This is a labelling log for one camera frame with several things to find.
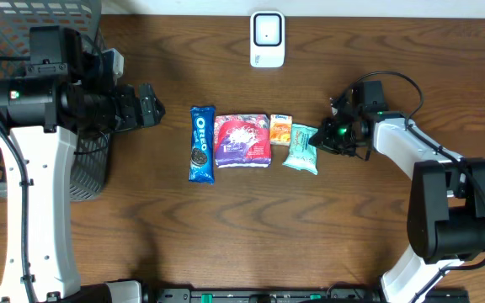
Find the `teal wet wipes packet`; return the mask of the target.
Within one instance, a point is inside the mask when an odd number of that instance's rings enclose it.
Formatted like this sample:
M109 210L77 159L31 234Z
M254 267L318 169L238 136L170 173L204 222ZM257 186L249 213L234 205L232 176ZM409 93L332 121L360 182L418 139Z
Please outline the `teal wet wipes packet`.
M309 143L309 140L316 133L317 128L315 127L293 124L289 152L283 165L298 171L305 170L318 175L317 148Z

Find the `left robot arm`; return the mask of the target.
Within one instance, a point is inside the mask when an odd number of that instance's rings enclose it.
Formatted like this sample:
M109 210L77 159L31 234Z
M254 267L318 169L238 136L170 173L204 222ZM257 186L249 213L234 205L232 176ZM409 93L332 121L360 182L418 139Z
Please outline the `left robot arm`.
M8 235L1 302L148 302L147 285L83 285L72 248L71 174L82 138L158 125L165 109L150 84L118 85L115 50L83 49L86 36L34 27L24 74L0 80L0 145Z

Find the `blue Oreo cookie pack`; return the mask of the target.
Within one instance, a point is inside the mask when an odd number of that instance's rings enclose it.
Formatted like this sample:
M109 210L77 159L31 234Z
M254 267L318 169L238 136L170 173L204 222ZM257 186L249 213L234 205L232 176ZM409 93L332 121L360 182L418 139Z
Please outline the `blue Oreo cookie pack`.
M196 183L215 182L213 168L214 106L193 107L189 181Z

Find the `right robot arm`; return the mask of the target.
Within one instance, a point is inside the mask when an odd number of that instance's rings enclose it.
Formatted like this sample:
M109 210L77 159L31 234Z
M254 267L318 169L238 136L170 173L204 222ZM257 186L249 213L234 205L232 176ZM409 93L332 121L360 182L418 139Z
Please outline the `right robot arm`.
M380 278L382 302L423 302L450 272L485 266L485 159L467 158L391 111L379 81L358 80L331 101L310 144L334 155L388 157L410 179L408 248Z

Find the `orange pocket tissue pack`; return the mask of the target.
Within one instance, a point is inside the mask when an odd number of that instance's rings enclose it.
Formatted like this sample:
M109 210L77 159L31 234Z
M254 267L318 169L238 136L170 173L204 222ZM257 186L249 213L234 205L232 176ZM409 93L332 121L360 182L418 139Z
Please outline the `orange pocket tissue pack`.
M292 117L284 114L272 114L269 125L269 141L272 145L290 145Z

